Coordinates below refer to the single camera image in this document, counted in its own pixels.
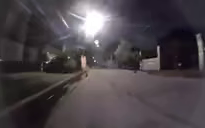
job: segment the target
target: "wall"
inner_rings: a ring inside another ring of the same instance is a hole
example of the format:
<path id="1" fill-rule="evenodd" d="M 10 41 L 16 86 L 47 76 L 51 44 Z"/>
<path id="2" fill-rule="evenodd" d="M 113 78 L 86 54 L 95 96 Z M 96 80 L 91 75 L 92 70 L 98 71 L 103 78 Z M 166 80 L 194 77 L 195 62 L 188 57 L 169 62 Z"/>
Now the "wall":
<path id="1" fill-rule="evenodd" d="M 141 70 L 160 70 L 160 47 L 157 46 L 157 57 L 143 59 L 140 65 Z"/>

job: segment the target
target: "dark sky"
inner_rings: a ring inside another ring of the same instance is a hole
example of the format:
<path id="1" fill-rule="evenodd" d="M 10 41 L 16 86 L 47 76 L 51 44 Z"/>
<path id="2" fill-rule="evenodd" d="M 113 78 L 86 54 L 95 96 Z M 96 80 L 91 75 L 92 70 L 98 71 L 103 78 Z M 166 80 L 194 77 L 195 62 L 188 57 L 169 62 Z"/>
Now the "dark sky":
<path id="1" fill-rule="evenodd" d="M 176 27 L 192 27 L 205 32 L 205 0 L 36 0 L 60 36 L 68 33 L 57 16 L 61 12 L 68 25 L 78 29 L 81 22 L 68 15 L 84 15 L 87 8 L 101 10 L 112 20 L 101 33 L 101 40 L 112 43 L 120 38 L 139 47 L 152 48 L 156 39 Z"/>

